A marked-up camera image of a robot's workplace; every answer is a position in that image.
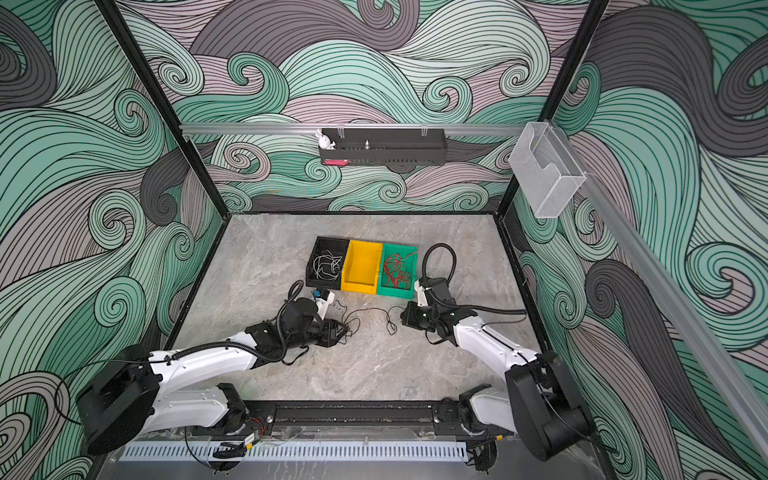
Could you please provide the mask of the black wall shelf tray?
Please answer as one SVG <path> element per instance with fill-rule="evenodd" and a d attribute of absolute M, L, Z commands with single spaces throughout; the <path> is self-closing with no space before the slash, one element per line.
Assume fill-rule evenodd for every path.
<path fill-rule="evenodd" d="M 448 142 L 441 129 L 427 128 L 322 128 L 336 146 L 318 147 L 321 162 L 329 166 L 386 166 L 399 170 L 440 165 L 446 161 Z"/>

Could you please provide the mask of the yellow plastic bin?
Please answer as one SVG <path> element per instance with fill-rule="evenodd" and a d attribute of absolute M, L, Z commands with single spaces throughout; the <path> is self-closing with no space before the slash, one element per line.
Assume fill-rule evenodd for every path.
<path fill-rule="evenodd" d="M 375 295 L 382 252 L 382 243 L 351 240 L 342 269 L 341 290 Z"/>

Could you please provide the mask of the black plastic bin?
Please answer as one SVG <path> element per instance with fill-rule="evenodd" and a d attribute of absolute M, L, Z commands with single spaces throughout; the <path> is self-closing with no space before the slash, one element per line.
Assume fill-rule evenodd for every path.
<path fill-rule="evenodd" d="M 306 285 L 340 290 L 349 244 L 349 239 L 318 236 L 305 269 Z"/>

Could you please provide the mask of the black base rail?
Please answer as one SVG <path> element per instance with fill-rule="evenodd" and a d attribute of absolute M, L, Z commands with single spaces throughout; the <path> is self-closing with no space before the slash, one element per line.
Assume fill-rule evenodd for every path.
<path fill-rule="evenodd" d="M 253 418 L 271 426 L 428 426 L 467 425 L 466 402 L 442 400 L 246 400 Z"/>

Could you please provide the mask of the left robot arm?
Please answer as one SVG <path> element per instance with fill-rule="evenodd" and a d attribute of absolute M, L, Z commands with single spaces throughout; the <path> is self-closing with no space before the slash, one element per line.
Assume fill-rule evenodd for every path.
<path fill-rule="evenodd" d="M 291 286 L 272 319 L 223 340 L 155 351 L 131 345 L 106 361 L 76 397 L 87 454 L 106 455 L 140 435 L 170 428 L 239 431 L 249 415 L 233 385 L 191 387 L 233 372 L 286 364 L 292 349 L 305 354 L 312 346 L 330 348 L 344 340 L 348 325 L 326 316 L 334 294 L 321 289 L 304 298 L 303 286 L 302 281 Z"/>

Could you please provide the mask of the white rabbit figurine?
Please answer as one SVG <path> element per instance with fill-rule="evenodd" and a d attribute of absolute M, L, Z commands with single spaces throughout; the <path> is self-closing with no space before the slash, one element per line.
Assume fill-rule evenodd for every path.
<path fill-rule="evenodd" d="M 335 142 L 331 140 L 331 138 L 326 135 L 321 129 L 317 129 L 315 131 L 315 137 L 317 140 L 318 147 L 322 150 L 334 150 L 335 149 Z"/>

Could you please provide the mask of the clear acrylic wall holder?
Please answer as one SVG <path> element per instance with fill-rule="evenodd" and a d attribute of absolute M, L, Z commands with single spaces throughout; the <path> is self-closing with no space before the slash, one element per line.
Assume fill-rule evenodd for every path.
<path fill-rule="evenodd" d="M 586 180 L 567 135 L 550 122 L 525 125 L 509 165 L 539 219 L 559 217 Z"/>

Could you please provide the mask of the green plastic bin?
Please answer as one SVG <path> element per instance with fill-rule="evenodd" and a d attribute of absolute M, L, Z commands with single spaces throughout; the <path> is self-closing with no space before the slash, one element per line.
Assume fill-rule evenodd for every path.
<path fill-rule="evenodd" d="M 412 300 L 418 279 L 417 263 L 417 247 L 384 243 L 377 294 Z"/>

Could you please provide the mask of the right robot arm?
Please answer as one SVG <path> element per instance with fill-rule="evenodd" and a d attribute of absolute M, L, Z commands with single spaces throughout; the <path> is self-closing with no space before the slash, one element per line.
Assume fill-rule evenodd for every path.
<path fill-rule="evenodd" d="M 451 280 L 423 274 L 401 322 L 435 335 L 437 344 L 472 354 L 503 380 L 501 388 L 485 383 L 459 397 L 459 424 L 476 447 L 511 434 L 545 461 L 580 441 L 592 441 L 592 415 L 564 361 L 552 351 L 537 352 L 505 337 L 497 323 L 482 319 L 490 307 L 455 300 Z"/>

